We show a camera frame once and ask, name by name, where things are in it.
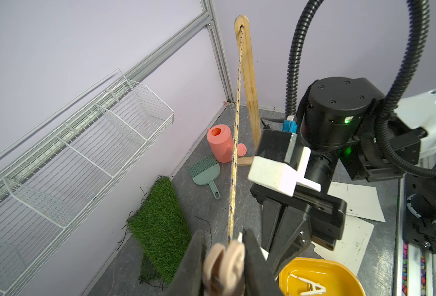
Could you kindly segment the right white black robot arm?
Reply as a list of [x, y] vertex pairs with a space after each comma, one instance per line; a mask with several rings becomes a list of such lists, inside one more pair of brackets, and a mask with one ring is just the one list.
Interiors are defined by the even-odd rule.
[[311, 242], [333, 250], [342, 238], [347, 204], [328, 194], [338, 162], [353, 180], [408, 174], [436, 183], [436, 167], [418, 166], [432, 132], [410, 127], [399, 111], [426, 46], [429, 2], [407, 3], [408, 42], [387, 94], [365, 78], [330, 77], [313, 82], [298, 98], [305, 37], [320, 6], [309, 1], [299, 17], [289, 53], [283, 128], [263, 132], [248, 175], [251, 194], [263, 207], [262, 247], [274, 277]]

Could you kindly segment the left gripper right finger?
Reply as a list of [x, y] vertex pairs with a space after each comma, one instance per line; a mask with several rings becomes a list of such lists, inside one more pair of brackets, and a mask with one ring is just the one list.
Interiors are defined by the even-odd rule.
[[244, 259], [245, 296], [283, 295], [275, 281], [256, 236], [251, 229], [243, 229], [242, 241], [246, 248]]

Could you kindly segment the postcard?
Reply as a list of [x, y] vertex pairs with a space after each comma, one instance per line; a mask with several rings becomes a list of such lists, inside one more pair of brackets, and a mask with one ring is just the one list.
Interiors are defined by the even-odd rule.
[[375, 187], [332, 182], [328, 194], [347, 202], [347, 214], [385, 223]]
[[328, 250], [314, 243], [314, 252], [325, 260], [344, 265], [354, 275], [357, 275], [373, 228], [371, 223], [357, 217], [347, 216], [342, 239], [337, 241], [334, 250]]

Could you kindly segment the beige clothespin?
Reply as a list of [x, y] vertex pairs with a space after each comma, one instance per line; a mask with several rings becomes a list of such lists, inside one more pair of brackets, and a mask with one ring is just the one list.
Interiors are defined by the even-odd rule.
[[245, 256], [245, 245], [237, 240], [228, 247], [213, 245], [203, 263], [204, 295], [243, 296]]

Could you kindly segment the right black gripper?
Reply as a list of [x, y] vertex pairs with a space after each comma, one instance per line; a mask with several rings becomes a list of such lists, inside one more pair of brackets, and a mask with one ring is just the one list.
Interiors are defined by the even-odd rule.
[[262, 243], [273, 276], [313, 242], [333, 250], [344, 232], [347, 202], [297, 186], [293, 196], [253, 184], [252, 197], [262, 205]]

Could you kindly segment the white clothespin end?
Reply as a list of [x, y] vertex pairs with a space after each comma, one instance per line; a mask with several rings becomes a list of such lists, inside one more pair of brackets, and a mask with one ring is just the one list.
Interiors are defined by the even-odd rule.
[[306, 291], [299, 292], [300, 296], [317, 296], [317, 295], [323, 295], [323, 294], [325, 294], [327, 292], [326, 287], [321, 285], [321, 284], [319, 284], [319, 283], [310, 281], [308, 279], [305, 279], [303, 277], [294, 275], [292, 273], [288, 276], [287, 282], [289, 282], [290, 278], [294, 278], [294, 279], [296, 279], [296, 280], [298, 280], [300, 282], [303, 282], [303, 283], [305, 283], [307, 285], [307, 290]]

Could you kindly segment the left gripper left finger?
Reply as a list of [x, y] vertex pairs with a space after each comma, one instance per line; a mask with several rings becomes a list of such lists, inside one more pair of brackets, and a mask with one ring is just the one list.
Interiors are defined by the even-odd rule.
[[189, 243], [180, 266], [166, 291], [167, 296], [202, 296], [203, 262], [206, 256], [205, 232], [197, 230]]

